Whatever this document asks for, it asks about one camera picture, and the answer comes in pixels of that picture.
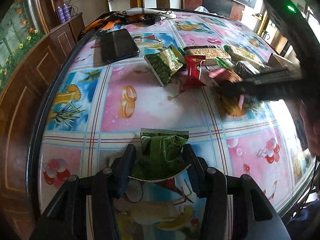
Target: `purple spray can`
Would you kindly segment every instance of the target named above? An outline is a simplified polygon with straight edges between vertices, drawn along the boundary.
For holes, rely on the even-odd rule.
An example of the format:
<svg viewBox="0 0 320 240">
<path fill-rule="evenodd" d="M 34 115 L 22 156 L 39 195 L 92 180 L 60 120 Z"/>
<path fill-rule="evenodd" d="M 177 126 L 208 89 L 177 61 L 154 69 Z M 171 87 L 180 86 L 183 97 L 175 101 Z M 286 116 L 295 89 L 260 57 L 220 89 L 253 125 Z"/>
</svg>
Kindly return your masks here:
<svg viewBox="0 0 320 240">
<path fill-rule="evenodd" d="M 66 18 L 64 17 L 63 10 L 60 6 L 58 6 L 57 8 L 57 14 L 58 14 L 60 23 L 64 23 L 66 21 Z"/>
<path fill-rule="evenodd" d="M 63 10 L 63 14 L 64 14 L 64 17 L 66 19 L 66 21 L 70 20 L 71 19 L 71 16 L 70 16 L 70 12 L 69 12 L 69 7 L 68 5 L 66 5 L 65 3 L 63 4 L 63 7 L 62 7 L 62 10 Z"/>
</svg>

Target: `pink tablecloth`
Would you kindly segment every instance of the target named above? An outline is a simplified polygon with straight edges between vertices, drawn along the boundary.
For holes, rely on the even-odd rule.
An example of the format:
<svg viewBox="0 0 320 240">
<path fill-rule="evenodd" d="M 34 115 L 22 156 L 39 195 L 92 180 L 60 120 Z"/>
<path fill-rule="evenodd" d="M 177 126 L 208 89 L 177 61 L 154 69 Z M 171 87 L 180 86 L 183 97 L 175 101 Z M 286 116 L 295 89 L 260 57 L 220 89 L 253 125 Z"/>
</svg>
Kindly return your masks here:
<svg viewBox="0 0 320 240">
<path fill-rule="evenodd" d="M 264 102 L 257 112 L 231 117 L 209 87 L 181 93 L 179 73 L 166 87 L 160 86 L 143 55 L 170 44 L 232 44 L 263 62 L 272 53 L 265 41 L 239 21 L 187 12 L 176 15 L 175 20 L 150 27 L 116 26 L 128 29 L 140 48 L 138 57 L 105 65 L 100 59 L 99 38 L 93 37 L 83 47 L 65 75 L 43 134 L 39 164 L 42 212 L 70 174 L 94 175 L 120 156 L 128 143 L 134 143 L 139 151 L 141 128 L 188 130 L 188 143 L 198 156 L 225 174 L 250 174 L 277 211 L 287 206 L 305 182 L 312 161 L 308 150 L 301 148 L 305 144 L 302 123 L 291 117 L 282 100 Z M 136 94 L 132 115 L 122 109 L 126 88 Z M 266 158 L 268 154 L 277 156 L 272 160 Z M 139 184 L 136 192 L 131 189 L 135 196 L 143 193 L 140 202 L 115 202 L 122 239 L 197 239 L 205 199 L 190 192 L 186 172 L 175 178 L 175 184 L 183 187 L 193 204 L 174 205 L 180 198 L 177 193 L 151 183 Z M 87 231 L 92 239 L 90 198 L 88 203 Z M 182 213 L 183 219 L 177 219 Z M 229 219 L 227 239 L 231 224 Z"/>
</svg>

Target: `red balloon print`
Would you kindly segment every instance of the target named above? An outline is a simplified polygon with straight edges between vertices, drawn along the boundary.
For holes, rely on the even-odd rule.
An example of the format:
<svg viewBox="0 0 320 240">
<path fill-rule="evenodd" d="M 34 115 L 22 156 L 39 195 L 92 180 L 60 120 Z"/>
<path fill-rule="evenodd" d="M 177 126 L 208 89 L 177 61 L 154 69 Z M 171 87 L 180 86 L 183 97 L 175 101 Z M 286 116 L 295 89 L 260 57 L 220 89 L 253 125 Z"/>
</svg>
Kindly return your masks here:
<svg viewBox="0 0 320 240">
<path fill-rule="evenodd" d="M 269 141 L 267 142 L 267 149 L 268 149 L 268 150 L 273 150 L 273 141 L 269 140 Z"/>
<path fill-rule="evenodd" d="M 272 157 L 269 157 L 268 155 L 266 156 L 266 159 L 268 161 L 268 163 L 273 163 L 274 159 L 274 155 Z"/>
<path fill-rule="evenodd" d="M 275 155 L 273 155 L 274 159 L 275 159 L 275 162 L 278 162 L 279 159 L 280 159 L 280 154 L 279 153 L 276 153 Z"/>
<path fill-rule="evenodd" d="M 275 154 L 278 154 L 280 151 L 280 146 L 277 144 L 273 151 L 275 152 Z"/>
<path fill-rule="evenodd" d="M 57 172 L 57 178 L 61 181 L 66 181 L 70 177 L 70 171 L 66 169 L 63 172 Z"/>
<path fill-rule="evenodd" d="M 60 168 L 60 163 L 56 159 L 51 159 L 48 163 L 48 167 L 52 171 L 57 171 Z"/>
<path fill-rule="evenodd" d="M 64 183 L 64 181 L 61 181 L 61 180 L 56 178 L 54 180 L 54 184 L 53 185 L 54 185 L 55 188 L 59 189 L 62 186 L 63 183 Z"/>
<path fill-rule="evenodd" d="M 54 178 L 50 178 L 46 171 L 44 172 L 44 180 L 49 185 L 52 185 L 54 183 Z"/>
<path fill-rule="evenodd" d="M 199 224 L 199 219 L 198 218 L 194 218 L 190 221 L 191 225 L 193 226 L 197 226 Z"/>
</svg>

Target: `green light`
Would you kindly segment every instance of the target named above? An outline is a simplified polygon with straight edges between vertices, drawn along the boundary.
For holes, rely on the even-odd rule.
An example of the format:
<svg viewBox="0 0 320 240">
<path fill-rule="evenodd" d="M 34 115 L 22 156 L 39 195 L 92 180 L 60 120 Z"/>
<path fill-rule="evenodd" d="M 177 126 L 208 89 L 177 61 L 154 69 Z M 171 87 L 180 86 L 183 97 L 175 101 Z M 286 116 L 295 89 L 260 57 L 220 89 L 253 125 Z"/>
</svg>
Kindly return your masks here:
<svg viewBox="0 0 320 240">
<path fill-rule="evenodd" d="M 295 9 L 293 7 L 291 7 L 290 5 L 287 6 L 289 10 L 293 11 L 294 13 L 296 13 Z"/>
</svg>

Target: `black phone case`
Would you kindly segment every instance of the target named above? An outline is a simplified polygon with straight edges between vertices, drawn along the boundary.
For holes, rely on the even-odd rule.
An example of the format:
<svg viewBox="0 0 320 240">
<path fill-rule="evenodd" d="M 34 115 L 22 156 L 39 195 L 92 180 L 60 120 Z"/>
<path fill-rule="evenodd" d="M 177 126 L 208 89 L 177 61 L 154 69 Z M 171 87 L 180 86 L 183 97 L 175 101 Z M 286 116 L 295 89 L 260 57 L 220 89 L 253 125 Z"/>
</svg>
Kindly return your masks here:
<svg viewBox="0 0 320 240">
<path fill-rule="evenodd" d="M 140 50 L 127 29 L 104 33 L 100 37 L 101 60 L 110 64 L 139 55 Z"/>
</svg>

